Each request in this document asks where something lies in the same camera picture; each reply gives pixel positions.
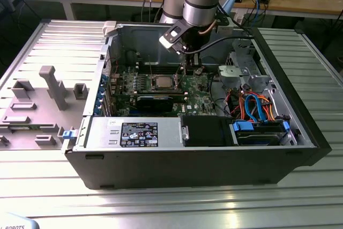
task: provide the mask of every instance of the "table leg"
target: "table leg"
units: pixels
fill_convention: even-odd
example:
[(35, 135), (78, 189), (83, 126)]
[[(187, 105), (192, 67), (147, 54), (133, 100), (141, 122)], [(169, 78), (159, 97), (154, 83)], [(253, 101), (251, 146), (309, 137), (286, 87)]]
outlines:
[(71, 2), (70, 1), (63, 1), (62, 2), (65, 17), (67, 20), (75, 20), (75, 14), (73, 11), (73, 8), (71, 7)]

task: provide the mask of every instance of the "power supply label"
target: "power supply label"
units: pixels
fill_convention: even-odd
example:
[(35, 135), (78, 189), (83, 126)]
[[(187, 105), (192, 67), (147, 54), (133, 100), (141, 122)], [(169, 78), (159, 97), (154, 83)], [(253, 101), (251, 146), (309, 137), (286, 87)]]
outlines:
[(123, 123), (121, 147), (157, 147), (157, 123)]

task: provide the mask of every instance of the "power cable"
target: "power cable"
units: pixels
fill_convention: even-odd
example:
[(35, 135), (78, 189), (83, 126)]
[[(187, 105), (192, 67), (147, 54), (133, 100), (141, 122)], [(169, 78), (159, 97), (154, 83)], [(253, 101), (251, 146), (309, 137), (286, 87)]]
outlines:
[(190, 52), (188, 52), (188, 51), (182, 51), (182, 50), (181, 50), (180, 52), (181, 52), (182, 54), (185, 54), (185, 55), (198, 54), (198, 53), (200, 53), (200, 52), (206, 50), (207, 48), (209, 48), (209, 47), (211, 47), (211, 46), (213, 46), (213, 45), (215, 45), (215, 44), (217, 44), (217, 43), (219, 43), (219, 42), (221, 42), (221, 41), (223, 41), (223, 40), (229, 40), (229, 39), (252, 40), (252, 39), (254, 39), (254, 37), (252, 37), (252, 36), (228, 36), (228, 37), (224, 37), (224, 38), (221, 38), (221, 39), (217, 39), (217, 40), (211, 42), (210, 44), (205, 45), (204, 47), (202, 47), (202, 48), (200, 48), (200, 49), (198, 49), (198, 50), (194, 50), (194, 51), (190, 51)]

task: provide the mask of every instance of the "slotted metal table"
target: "slotted metal table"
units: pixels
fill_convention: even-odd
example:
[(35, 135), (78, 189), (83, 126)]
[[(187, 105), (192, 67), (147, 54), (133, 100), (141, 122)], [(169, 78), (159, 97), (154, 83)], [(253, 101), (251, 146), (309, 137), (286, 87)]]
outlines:
[[(13, 81), (32, 80), (29, 71), (42, 64), (59, 65), (65, 85), (87, 83), (87, 76), (70, 73), (92, 73), (96, 57), (88, 51), (100, 51), (102, 25), (41, 24), (0, 81), (0, 111)], [(277, 185), (89, 190), (58, 149), (3, 150), (0, 209), (33, 218), (41, 229), (343, 228), (342, 79), (305, 35), (260, 32), (333, 148), (316, 165), (296, 169)], [(38, 81), (35, 87), (46, 86)]]

